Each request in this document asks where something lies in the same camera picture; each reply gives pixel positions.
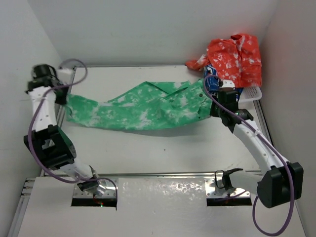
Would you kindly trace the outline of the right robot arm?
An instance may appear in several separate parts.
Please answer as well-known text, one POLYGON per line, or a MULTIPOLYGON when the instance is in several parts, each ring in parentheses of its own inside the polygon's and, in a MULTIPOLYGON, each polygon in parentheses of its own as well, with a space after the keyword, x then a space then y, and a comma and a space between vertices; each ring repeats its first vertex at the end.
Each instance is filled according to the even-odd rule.
POLYGON ((220 118, 222 124, 245 145, 263 174, 262 178, 256 178, 241 168, 226 170, 222 176, 221 188, 227 191, 234 188, 250 191, 267 208, 299 199, 304 174, 300 163, 289 162, 274 149, 251 113, 239 109, 236 91, 231 88, 222 89, 212 101, 210 115, 220 118))

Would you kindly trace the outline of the green tie-dye trousers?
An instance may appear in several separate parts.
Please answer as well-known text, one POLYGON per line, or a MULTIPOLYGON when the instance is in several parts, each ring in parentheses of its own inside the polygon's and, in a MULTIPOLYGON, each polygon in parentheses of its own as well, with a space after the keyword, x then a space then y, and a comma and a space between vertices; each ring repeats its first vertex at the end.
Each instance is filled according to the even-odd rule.
POLYGON ((85 127, 118 131, 161 130, 209 118, 212 100, 202 80, 143 82, 107 102, 71 94, 67 120, 85 127))

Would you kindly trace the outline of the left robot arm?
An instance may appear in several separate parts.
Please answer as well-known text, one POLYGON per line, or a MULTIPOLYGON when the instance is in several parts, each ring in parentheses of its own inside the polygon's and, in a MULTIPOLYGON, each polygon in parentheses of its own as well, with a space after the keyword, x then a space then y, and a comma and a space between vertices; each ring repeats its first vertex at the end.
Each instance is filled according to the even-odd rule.
POLYGON ((26 93, 32 102, 33 117, 24 144, 48 171, 62 171, 82 192, 95 194, 100 187, 95 170, 79 161, 72 141, 56 121, 55 105, 66 105, 68 95, 68 87, 61 80, 72 73, 48 64, 32 68, 26 93))

